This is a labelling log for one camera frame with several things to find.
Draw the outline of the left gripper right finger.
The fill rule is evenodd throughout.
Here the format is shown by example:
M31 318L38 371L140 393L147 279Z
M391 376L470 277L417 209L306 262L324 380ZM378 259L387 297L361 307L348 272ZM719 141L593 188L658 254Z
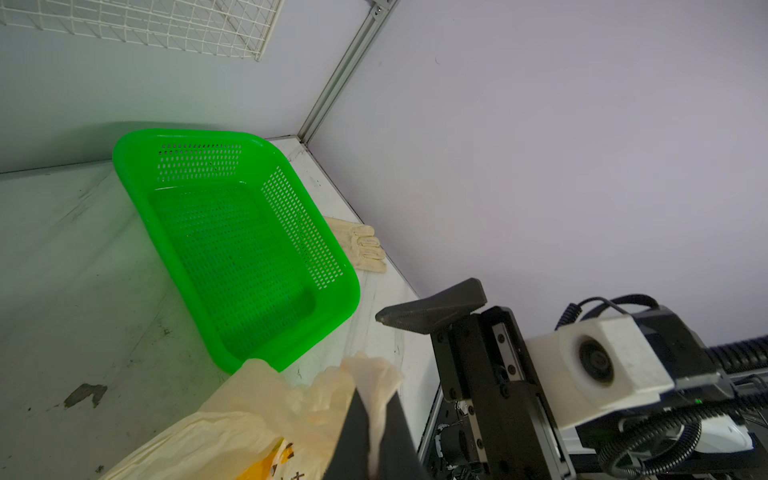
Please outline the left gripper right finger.
M383 480L429 478L414 447L397 393L392 396L386 406L386 424L379 446L377 478Z

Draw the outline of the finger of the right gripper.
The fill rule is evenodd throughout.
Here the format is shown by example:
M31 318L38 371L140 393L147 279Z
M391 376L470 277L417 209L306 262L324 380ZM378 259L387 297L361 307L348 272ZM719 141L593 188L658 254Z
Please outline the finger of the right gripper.
M375 314L375 320L398 330L431 335L486 303L481 281L469 278L432 296L385 307Z

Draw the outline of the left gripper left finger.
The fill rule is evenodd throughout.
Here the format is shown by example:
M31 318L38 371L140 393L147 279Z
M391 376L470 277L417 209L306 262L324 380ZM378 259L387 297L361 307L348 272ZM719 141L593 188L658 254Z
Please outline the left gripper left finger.
M369 450L369 417L359 392L355 391L323 479L366 480Z

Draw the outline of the translucent beige plastic bag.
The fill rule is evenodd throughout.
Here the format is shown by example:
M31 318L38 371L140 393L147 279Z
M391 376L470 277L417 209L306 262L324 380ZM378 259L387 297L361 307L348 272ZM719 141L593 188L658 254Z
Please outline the translucent beige plastic bag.
M293 386L247 361L193 414L138 447L108 479L323 479L355 391L369 417L369 477L377 478L386 406L402 376L362 353Z

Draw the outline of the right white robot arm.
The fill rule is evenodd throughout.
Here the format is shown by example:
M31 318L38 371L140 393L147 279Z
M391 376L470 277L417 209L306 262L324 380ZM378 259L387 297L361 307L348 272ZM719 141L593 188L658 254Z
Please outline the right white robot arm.
M709 347L644 294L568 305L524 338L471 278L389 306L428 336L441 393L419 455L436 479L751 479L767 471L767 340Z

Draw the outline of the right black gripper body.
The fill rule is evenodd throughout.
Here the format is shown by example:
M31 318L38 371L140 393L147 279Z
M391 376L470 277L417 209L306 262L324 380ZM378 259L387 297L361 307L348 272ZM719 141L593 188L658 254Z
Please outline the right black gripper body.
M442 388L428 437L434 478L575 478L510 309L470 314L431 340Z

